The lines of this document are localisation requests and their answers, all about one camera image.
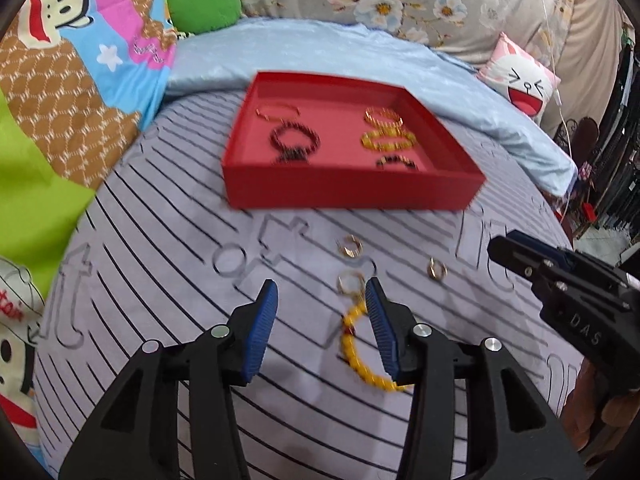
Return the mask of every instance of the yellow beaded bracelet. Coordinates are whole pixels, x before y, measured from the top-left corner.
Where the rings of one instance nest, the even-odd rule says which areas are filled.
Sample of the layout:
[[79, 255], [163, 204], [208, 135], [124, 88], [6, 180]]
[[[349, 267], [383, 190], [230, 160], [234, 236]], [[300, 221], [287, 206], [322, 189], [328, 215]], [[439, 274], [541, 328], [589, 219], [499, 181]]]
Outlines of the yellow beaded bracelet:
[[406, 386], [398, 386], [388, 377], [382, 377], [373, 373], [370, 368], [364, 364], [358, 355], [355, 343], [355, 323], [356, 320], [367, 313], [367, 306], [364, 301], [359, 301], [353, 306], [345, 316], [342, 317], [342, 337], [340, 345], [342, 353], [349, 366], [359, 375], [359, 377], [371, 386], [375, 386], [387, 392], [403, 392]]
[[[383, 137], [402, 137], [400, 140], [377, 142], [377, 139]], [[397, 130], [390, 132], [388, 130], [376, 130], [368, 132], [360, 137], [360, 142], [364, 148], [377, 152], [400, 152], [412, 148], [417, 142], [415, 135], [407, 130]]]

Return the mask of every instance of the pink pillow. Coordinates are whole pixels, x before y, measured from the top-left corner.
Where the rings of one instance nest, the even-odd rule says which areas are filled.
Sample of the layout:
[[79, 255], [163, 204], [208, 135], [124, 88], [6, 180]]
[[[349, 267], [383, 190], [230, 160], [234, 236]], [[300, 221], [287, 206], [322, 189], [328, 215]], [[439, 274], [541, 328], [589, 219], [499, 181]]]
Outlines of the pink pillow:
[[560, 84], [550, 70], [527, 54], [504, 33], [478, 79], [506, 98], [536, 124]]

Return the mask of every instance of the light blue blanket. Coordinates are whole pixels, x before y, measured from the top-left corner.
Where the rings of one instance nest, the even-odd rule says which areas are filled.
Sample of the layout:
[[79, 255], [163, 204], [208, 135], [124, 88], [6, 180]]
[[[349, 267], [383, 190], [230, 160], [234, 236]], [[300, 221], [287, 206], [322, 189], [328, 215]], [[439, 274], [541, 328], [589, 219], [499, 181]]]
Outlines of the light blue blanket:
[[357, 77], [407, 88], [438, 117], [495, 139], [530, 179], [563, 196], [573, 161], [527, 116], [462, 62], [363, 25], [252, 18], [179, 42], [166, 95], [245, 89], [260, 70]]

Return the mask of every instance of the green fabric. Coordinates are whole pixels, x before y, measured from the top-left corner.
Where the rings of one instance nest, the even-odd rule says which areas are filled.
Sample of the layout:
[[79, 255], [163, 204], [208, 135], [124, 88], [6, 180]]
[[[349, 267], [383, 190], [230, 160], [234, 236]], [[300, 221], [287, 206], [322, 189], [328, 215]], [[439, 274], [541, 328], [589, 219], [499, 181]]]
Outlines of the green fabric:
[[0, 91], [0, 256], [27, 267], [43, 298], [94, 195], [56, 175]]
[[174, 27], [203, 34], [233, 25], [240, 18], [240, 0], [167, 0]]

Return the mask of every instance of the red object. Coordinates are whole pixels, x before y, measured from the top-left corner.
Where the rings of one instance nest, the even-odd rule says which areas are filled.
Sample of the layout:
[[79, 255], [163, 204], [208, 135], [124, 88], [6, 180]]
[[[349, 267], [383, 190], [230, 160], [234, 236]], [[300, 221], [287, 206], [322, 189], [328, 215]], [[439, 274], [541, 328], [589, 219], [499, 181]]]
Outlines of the red object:
[[4, 411], [10, 423], [33, 430], [36, 428], [36, 418], [31, 415], [31, 413], [26, 412], [20, 406], [2, 395], [0, 395], [0, 409]]
[[49, 41], [49, 36], [44, 31], [44, 24], [42, 23], [42, 1], [41, 0], [29, 0], [31, 3], [31, 9], [29, 12], [29, 32], [31, 35], [39, 41]]
[[[414, 161], [417, 170], [402, 164], [376, 166], [377, 160], [392, 153], [362, 146], [360, 137], [374, 130], [364, 120], [369, 107], [400, 114], [418, 142], [397, 153]], [[257, 109], [313, 129], [320, 137], [319, 149], [308, 156], [308, 162], [275, 164], [280, 152], [270, 143], [270, 133], [279, 123], [259, 117]], [[284, 135], [287, 145], [309, 144], [299, 132]], [[406, 89], [293, 72], [256, 75], [236, 117], [222, 170], [229, 203], [235, 208], [455, 211], [466, 208], [485, 181], [456, 139]]]
[[542, 110], [543, 102], [535, 95], [524, 93], [517, 88], [509, 87], [509, 99], [518, 110], [528, 117], [535, 117]]
[[590, 224], [593, 224], [598, 219], [596, 212], [593, 210], [593, 206], [588, 202], [582, 204], [582, 212]]

